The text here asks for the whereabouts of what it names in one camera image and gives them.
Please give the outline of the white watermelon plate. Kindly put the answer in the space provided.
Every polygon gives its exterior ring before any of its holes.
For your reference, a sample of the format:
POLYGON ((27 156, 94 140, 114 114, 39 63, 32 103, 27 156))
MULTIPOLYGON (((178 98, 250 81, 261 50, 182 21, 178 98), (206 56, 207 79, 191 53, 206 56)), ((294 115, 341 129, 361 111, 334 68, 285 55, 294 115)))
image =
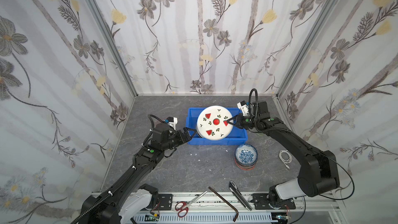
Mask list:
POLYGON ((231 118, 231 112, 225 107, 207 107, 198 116, 197 133, 210 141, 224 139, 233 130, 233 126, 227 122, 231 118))

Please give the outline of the blue patterned bowl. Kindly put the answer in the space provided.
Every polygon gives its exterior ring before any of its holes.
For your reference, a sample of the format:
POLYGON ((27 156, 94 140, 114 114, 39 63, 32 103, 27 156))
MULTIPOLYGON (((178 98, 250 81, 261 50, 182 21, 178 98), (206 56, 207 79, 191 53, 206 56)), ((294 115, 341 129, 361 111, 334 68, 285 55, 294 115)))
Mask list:
POLYGON ((258 160, 258 152, 256 148, 249 144, 239 145, 235 149, 235 160, 242 166, 252 166, 258 160))

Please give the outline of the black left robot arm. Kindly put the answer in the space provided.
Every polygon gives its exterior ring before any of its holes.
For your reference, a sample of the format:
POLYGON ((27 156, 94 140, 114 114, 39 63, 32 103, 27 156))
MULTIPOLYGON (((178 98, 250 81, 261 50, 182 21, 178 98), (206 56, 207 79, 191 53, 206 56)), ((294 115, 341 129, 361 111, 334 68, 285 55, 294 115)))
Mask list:
POLYGON ((90 196, 83 203, 81 213, 73 224, 120 224, 120 211, 133 189, 165 158, 165 152, 175 152, 177 147, 191 141, 196 129, 184 127, 175 130, 165 122, 153 126, 134 155, 132 165, 105 192, 98 197, 90 196))

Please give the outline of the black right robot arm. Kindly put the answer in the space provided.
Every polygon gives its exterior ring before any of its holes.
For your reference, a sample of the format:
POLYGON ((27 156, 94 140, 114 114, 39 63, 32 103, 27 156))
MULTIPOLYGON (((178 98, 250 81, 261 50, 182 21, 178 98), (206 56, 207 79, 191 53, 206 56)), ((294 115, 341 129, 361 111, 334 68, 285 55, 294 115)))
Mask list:
POLYGON ((243 102, 243 105, 243 110, 226 122, 238 129, 255 129, 271 137, 301 166, 296 179, 270 187, 267 201, 271 207, 282 207, 293 198, 323 197, 328 191, 340 187, 338 169, 341 165, 334 153, 322 151, 296 135, 282 120, 270 115, 266 102, 254 106, 243 102))

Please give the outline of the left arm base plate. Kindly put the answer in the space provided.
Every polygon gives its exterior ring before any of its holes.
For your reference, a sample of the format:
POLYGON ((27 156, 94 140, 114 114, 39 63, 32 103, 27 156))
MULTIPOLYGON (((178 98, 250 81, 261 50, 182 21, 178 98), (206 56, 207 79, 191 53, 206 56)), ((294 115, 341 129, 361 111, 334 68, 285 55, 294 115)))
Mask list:
POLYGON ((155 205, 150 208, 152 212, 171 211, 173 205, 172 194, 160 194, 155 205))

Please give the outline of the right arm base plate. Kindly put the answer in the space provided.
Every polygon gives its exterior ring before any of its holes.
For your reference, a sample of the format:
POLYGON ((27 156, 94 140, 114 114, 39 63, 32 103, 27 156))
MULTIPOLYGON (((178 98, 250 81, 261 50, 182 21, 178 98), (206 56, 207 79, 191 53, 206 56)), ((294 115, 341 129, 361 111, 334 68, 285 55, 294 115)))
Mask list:
POLYGON ((253 194, 252 200, 256 210, 292 210, 296 209, 293 199, 282 200, 278 196, 271 194, 253 194))

